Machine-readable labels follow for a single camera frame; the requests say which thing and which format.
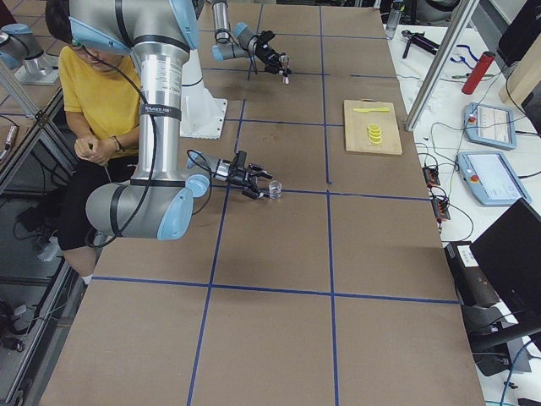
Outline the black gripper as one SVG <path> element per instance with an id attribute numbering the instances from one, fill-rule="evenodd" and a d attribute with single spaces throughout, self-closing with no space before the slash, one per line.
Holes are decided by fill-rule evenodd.
<path id="1" fill-rule="evenodd" d="M 234 162 L 229 164 L 226 178 L 228 184 L 242 187 L 242 195 L 249 197 L 250 199 L 257 200 L 269 198 L 269 190 L 261 189 L 257 184 L 257 180 L 251 179 L 251 177 L 272 179 L 272 175 L 259 164 L 250 162 L 248 169 L 243 165 L 238 165 Z"/>
<path id="2" fill-rule="evenodd" d="M 256 57 L 264 64 L 266 73 L 279 74 L 284 77 L 292 73 L 290 68 L 280 67 L 280 63 L 289 63 L 290 57 L 285 52 L 279 55 L 267 42 L 257 44 Z"/>

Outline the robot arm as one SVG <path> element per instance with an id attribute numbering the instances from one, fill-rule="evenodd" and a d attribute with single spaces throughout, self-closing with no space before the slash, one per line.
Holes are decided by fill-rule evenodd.
<path id="1" fill-rule="evenodd" d="M 255 74 L 259 72 L 257 61 L 263 63 L 263 71 L 281 76 L 283 84 L 289 84 L 290 57 L 285 52 L 276 51 L 270 42 L 276 37 L 272 30 L 256 33 L 244 22 L 230 25 L 227 1 L 211 1 L 215 44 L 212 56 L 216 61 L 239 58 L 249 60 Z"/>
<path id="2" fill-rule="evenodd" d="M 182 71 L 199 45 L 192 2 L 72 1 L 69 9 L 76 44 L 129 55 L 141 82 L 139 165 L 129 182 L 91 193 L 86 216 L 93 228 L 112 239 L 179 239 L 189 227 L 194 200 L 214 178 L 241 187 L 251 199 L 269 197 L 257 180 L 271 175 L 247 166 L 244 151 L 231 161 L 191 151 L 187 168 L 178 160 Z"/>

